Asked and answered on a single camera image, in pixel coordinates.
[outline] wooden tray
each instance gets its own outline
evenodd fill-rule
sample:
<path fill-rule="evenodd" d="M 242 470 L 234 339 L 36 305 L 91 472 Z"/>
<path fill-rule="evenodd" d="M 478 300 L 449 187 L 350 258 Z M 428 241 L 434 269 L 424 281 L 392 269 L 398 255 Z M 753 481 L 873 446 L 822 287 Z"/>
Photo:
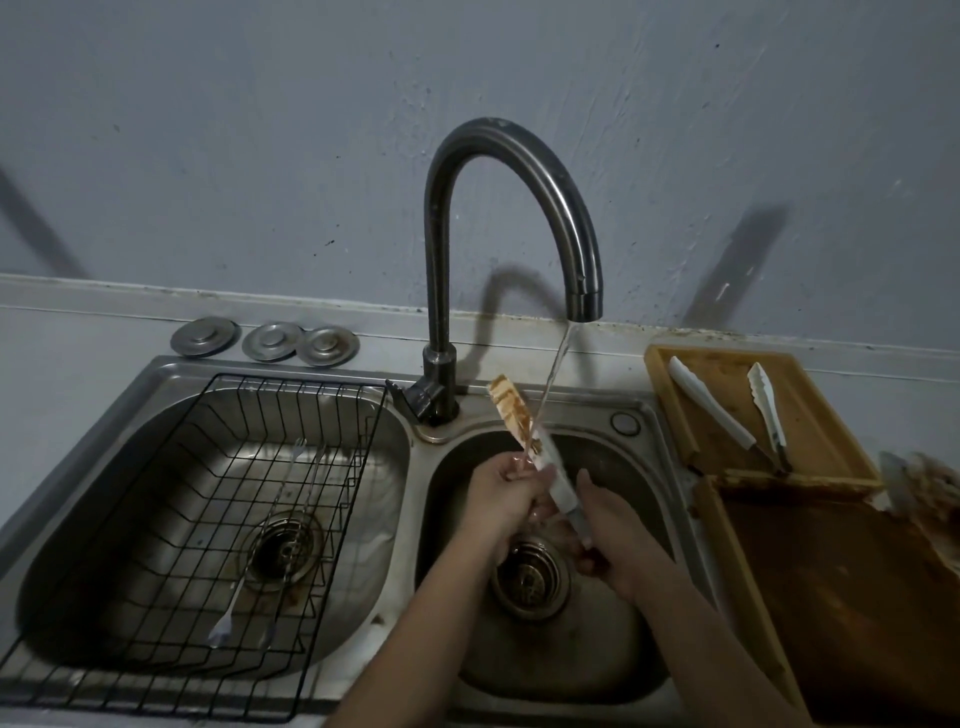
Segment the wooden tray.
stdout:
<path fill-rule="evenodd" d="M 960 719 L 960 580 L 861 482 L 705 477 L 697 509 L 740 639 L 824 723 Z"/>
<path fill-rule="evenodd" d="M 717 401 L 753 433 L 760 446 L 770 451 L 770 438 L 747 381 L 747 372 L 759 362 L 774 386 L 794 473 L 840 478 L 846 482 L 879 482 L 870 458 L 790 354 L 655 344 L 647 349 L 644 360 L 687 466 L 707 475 L 772 470 L 762 456 L 741 448 L 674 384 L 666 369 L 671 356 L 677 356 L 697 375 Z"/>

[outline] countertop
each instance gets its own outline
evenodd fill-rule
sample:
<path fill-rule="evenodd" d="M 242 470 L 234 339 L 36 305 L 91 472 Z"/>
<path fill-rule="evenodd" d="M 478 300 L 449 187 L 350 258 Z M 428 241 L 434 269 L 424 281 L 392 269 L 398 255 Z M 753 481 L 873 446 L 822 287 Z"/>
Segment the countertop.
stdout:
<path fill-rule="evenodd" d="M 152 358 L 171 353 L 170 336 L 183 321 L 211 313 L 247 330 L 274 320 L 348 326 L 361 347 L 347 368 L 420 371 L 427 332 L 422 310 L 0 276 L 0 522 Z M 562 333 L 558 322 L 451 317 L 461 378 L 506 373 L 542 384 Z M 960 429 L 960 352 L 593 324 L 575 337 L 558 384 L 650 391 L 643 352 L 655 340 L 792 352 L 874 459 L 882 449 L 921 450 L 960 468 L 953 446 Z M 235 345 L 218 358 L 245 357 Z"/>

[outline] faucet spout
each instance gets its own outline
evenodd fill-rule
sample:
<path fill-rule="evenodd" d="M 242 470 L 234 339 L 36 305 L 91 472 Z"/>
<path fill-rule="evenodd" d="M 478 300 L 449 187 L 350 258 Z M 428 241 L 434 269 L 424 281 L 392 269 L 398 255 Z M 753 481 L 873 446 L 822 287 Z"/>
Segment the faucet spout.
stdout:
<path fill-rule="evenodd" d="M 474 157 L 502 161 L 526 182 L 540 203 L 564 271 L 567 319 L 596 321 L 603 314 L 596 234 L 587 206 L 563 163 L 537 136 L 513 122 L 482 118 L 457 127 L 433 157 L 424 197 L 430 343 L 423 350 L 423 377 L 407 390 L 389 383 L 402 412 L 432 425 L 450 422 L 457 414 L 457 353 L 449 336 L 450 198 L 457 175 Z"/>

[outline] hand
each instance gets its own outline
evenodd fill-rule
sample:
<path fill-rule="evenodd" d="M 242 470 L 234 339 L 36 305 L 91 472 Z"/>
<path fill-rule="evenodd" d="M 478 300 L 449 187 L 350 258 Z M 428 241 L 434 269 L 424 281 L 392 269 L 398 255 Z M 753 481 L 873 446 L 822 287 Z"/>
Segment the hand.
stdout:
<path fill-rule="evenodd" d="M 625 601 L 637 604 L 637 581 L 651 556 L 666 553 L 630 504 L 577 473 L 577 495 L 593 532 L 594 549 L 577 560 L 577 570 L 598 576 Z M 596 551 L 603 558 L 598 558 Z"/>
<path fill-rule="evenodd" d="M 490 548 L 495 563 L 502 563 L 510 537 L 550 510 L 546 501 L 552 503 L 549 490 L 556 475 L 553 466 L 534 470 L 521 452 L 494 455 L 473 470 L 459 530 Z"/>

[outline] sink drain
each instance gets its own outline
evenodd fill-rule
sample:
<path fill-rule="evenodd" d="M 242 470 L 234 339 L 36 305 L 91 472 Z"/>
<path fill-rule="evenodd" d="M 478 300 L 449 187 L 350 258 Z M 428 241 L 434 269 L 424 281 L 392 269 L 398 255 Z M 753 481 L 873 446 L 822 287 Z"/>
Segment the sink drain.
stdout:
<path fill-rule="evenodd" d="M 515 617 L 553 617 L 570 594 L 570 574 L 557 550 L 544 539 L 517 536 L 491 579 L 500 605 Z"/>
<path fill-rule="evenodd" d="M 238 556 L 240 572 L 250 564 L 247 582 L 260 592 L 276 592 L 289 573 L 288 586 L 317 564 L 324 547 L 324 531 L 300 510 L 274 513 L 253 527 Z"/>

